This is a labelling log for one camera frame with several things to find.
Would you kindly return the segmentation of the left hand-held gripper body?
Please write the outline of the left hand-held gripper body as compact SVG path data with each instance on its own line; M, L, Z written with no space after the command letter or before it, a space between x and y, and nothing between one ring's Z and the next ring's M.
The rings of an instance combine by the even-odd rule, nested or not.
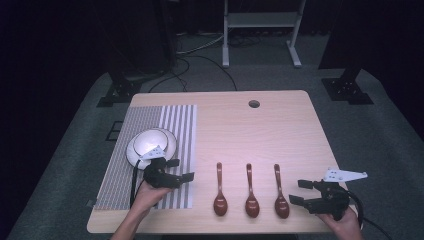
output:
M149 160L150 164L143 170L143 180L154 188L179 188L182 184L182 177L172 175L166 172L169 168L166 162L169 160L164 157L158 157Z

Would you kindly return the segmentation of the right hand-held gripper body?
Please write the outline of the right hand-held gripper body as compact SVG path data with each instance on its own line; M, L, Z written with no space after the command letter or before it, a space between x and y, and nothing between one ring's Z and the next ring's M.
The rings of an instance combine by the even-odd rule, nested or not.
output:
M305 200L303 207L310 214L330 214L338 221L349 206L351 197L340 186L342 182L367 178L366 172L352 172L329 168L320 181L312 181L313 188L321 193L320 198Z

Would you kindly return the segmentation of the person's left hand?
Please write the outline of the person's left hand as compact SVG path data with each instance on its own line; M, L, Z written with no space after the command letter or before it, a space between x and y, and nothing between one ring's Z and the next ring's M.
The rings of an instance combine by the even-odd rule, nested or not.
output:
M143 182L136 194L131 210L137 214L147 214L166 194L170 188L154 188L147 182Z

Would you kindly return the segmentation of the person's right hand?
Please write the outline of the person's right hand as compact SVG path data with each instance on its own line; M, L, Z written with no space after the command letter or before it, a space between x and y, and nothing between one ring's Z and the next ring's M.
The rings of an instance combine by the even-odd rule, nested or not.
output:
M364 240L356 213L351 208L338 221L330 214L317 214L317 217L333 231L338 240Z

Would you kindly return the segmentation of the reddish brown spoon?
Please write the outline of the reddish brown spoon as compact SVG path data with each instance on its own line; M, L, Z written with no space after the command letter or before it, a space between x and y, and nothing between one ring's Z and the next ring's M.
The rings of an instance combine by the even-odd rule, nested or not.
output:
M290 214L290 209L289 204L283 195L280 166L278 164L274 165L274 173L278 192L277 198L274 203L275 212L280 218L287 219Z
M224 216L228 210L228 203L223 194L223 189L222 189L222 163L221 162L217 163L216 170L217 170L218 192L217 192L217 196L214 199L213 208L217 216Z
M260 213L260 205L253 191L252 165L250 163L246 165L246 173L249 195L245 202L245 211L249 217L256 218Z

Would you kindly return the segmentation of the white bowl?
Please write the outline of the white bowl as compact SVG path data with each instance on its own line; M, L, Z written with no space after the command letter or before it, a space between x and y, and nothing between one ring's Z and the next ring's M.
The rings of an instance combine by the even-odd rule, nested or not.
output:
M133 142L135 152L142 159L164 157L168 146L168 138L164 132L150 129L138 134Z

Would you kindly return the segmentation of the grey striped placemat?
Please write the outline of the grey striped placemat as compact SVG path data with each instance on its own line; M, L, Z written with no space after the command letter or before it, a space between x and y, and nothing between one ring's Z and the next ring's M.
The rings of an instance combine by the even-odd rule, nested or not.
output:
M129 146L134 137L145 130L168 130L176 138L176 149L167 160L179 159L175 167L165 171L182 175L195 171L196 105L130 107L112 153L95 210L128 210L134 167L128 161Z

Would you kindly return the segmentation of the dark cabinet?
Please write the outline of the dark cabinet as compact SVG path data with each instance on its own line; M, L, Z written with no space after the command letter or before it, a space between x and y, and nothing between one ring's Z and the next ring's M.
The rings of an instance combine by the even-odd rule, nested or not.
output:
M167 0L136 0L137 57L148 73L167 71L176 63L176 37Z

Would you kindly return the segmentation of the white metal stand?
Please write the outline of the white metal stand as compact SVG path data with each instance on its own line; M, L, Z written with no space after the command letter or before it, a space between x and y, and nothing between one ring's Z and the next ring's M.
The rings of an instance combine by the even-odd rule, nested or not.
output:
M291 38L286 45L295 68L301 68L302 63L296 50L296 40L303 18L306 0L300 0L296 12L270 13L231 13L228 10L228 0L224 0L223 14L223 44L222 66L230 66L229 58L229 31L236 28L291 28Z

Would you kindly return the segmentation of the black floor frame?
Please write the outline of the black floor frame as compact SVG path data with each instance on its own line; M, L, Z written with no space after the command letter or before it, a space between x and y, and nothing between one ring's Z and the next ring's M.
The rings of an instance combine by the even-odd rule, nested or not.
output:
M122 125L122 121L114 121L109 132L106 135L106 141L117 141Z

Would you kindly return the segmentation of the black stand with base plate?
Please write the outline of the black stand with base plate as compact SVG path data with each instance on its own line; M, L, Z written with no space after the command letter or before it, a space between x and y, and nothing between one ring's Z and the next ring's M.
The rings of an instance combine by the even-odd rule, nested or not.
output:
M140 90L141 84L131 81L127 73L135 70L131 45L125 30L124 18L117 0L93 0L101 36L102 60L112 83L99 106L128 103Z
M373 101L356 83L360 67L347 67L338 78L323 78L322 83L332 101L346 101L351 105L371 105Z

